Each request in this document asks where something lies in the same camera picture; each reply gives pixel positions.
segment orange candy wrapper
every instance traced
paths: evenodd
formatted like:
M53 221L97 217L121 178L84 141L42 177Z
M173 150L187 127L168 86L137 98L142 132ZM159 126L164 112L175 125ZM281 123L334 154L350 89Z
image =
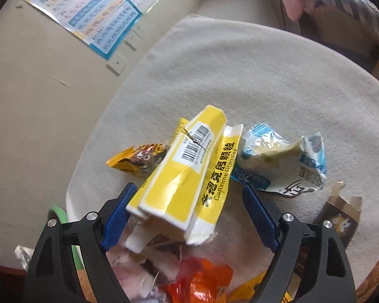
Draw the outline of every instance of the orange candy wrapper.
M164 287L173 303L225 303L223 291L229 286L233 270L215 266L206 259L182 260L177 281Z

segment plush cloth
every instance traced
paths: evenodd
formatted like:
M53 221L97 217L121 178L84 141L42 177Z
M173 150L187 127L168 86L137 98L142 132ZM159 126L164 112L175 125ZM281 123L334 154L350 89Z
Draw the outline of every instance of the plush cloth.
M207 104L223 109L229 125L248 129L266 121L289 141L321 132L328 183L346 181L346 199L363 196L347 250L360 285L379 259L379 82L333 50L278 29L194 16L174 26L94 129L67 191L69 220L98 210L128 181L142 183L107 167L108 158L133 144L166 142L179 117L190 119ZM312 221L328 195L272 198L283 212ZM238 183L230 183L216 238L192 253L228 263L231 288L268 267L272 255L249 220Z

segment barcode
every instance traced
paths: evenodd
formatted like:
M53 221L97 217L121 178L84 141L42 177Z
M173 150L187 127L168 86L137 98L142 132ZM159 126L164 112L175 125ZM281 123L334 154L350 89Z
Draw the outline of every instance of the barcode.
M208 128L206 128L203 125L200 125L192 136L198 141L199 144L201 144L205 137L208 135L208 133Z
M199 149L200 149L200 146L189 141L187 146L185 147L184 153L182 154L181 158L193 163Z

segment metal pin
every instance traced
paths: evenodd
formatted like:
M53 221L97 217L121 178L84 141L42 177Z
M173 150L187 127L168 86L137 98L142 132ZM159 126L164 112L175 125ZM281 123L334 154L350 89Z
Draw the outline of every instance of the metal pin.
M333 224L329 221L329 220L325 220L323 222L323 226L325 226L326 228L332 228L333 227Z
M284 218L285 221L288 221L288 222L291 222L295 219L291 213L285 213L282 217Z
M53 227L56 225L56 223L57 221L54 218L52 218L48 221L48 226Z
M86 218L87 220L93 221L97 218L97 215L98 214L96 212L91 212L87 214Z

